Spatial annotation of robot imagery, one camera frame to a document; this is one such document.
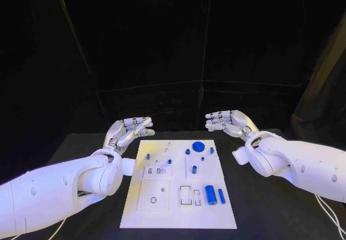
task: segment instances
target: black backdrop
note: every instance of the black backdrop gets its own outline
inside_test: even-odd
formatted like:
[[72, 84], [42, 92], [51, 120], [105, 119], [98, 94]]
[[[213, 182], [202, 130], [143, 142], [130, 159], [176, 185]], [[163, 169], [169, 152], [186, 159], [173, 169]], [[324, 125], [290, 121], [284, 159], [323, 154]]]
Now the black backdrop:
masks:
[[2, 182], [46, 164], [66, 134], [117, 119], [195, 131], [238, 109], [260, 128], [288, 126], [345, 1], [65, 5], [78, 42], [59, 1], [2, 3]]

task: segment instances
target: blue knob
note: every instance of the blue knob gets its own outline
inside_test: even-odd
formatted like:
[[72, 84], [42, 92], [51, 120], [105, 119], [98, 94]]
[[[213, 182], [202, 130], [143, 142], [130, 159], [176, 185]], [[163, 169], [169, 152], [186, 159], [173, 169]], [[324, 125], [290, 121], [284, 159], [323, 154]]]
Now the blue knob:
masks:
[[200, 142], [200, 141], [196, 141], [193, 144], [192, 144], [192, 149], [200, 153], [205, 151], [205, 144]]
[[198, 172], [198, 167], [193, 166], [193, 167], [192, 167], [192, 173], [196, 174], [196, 172]]

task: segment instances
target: black fabric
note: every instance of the black fabric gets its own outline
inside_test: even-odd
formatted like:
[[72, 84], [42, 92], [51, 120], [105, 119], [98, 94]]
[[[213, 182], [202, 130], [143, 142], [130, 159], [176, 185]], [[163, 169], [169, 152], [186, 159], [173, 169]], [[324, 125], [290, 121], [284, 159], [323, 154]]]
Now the black fabric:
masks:
[[[277, 129], [270, 131], [283, 135]], [[48, 164], [88, 156], [102, 147], [104, 137], [104, 134], [68, 135]], [[215, 141], [238, 229], [120, 229], [131, 181], [131, 177], [124, 176], [117, 193], [66, 219], [53, 240], [339, 239], [337, 228], [320, 208], [314, 195], [293, 186], [281, 177], [262, 177], [249, 164], [238, 165], [232, 151], [244, 145], [241, 139], [229, 137], [221, 131], [157, 132], [146, 138], [203, 139]], [[140, 139], [136, 139], [123, 157], [137, 157], [138, 145]], [[342, 226], [346, 226], [343, 204], [327, 199], [326, 202], [339, 216]], [[25, 234], [20, 239], [48, 239], [59, 224]]]

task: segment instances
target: blue round cap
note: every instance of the blue round cap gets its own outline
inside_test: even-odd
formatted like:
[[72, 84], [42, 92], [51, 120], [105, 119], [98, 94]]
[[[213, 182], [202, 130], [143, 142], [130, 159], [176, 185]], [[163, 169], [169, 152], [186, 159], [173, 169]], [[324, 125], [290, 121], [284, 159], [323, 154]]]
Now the blue round cap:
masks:
[[205, 151], [205, 144], [200, 142], [200, 141], [196, 141], [193, 144], [192, 144], [192, 149], [200, 153]]

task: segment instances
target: robotic arm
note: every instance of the robotic arm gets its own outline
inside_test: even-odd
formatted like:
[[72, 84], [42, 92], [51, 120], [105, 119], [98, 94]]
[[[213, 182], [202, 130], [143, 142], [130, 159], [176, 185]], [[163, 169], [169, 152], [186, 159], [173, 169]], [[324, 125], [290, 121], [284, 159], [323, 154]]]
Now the robotic arm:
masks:
[[205, 127], [224, 130], [245, 141], [234, 152], [239, 165], [251, 164], [264, 176], [286, 178], [291, 184], [322, 197], [346, 203], [346, 152], [303, 141], [287, 141], [260, 131], [238, 110], [206, 114]]
[[117, 121], [91, 156], [29, 171], [0, 186], [0, 239], [58, 223], [118, 190], [136, 160], [121, 158], [137, 137], [156, 132], [150, 117]]

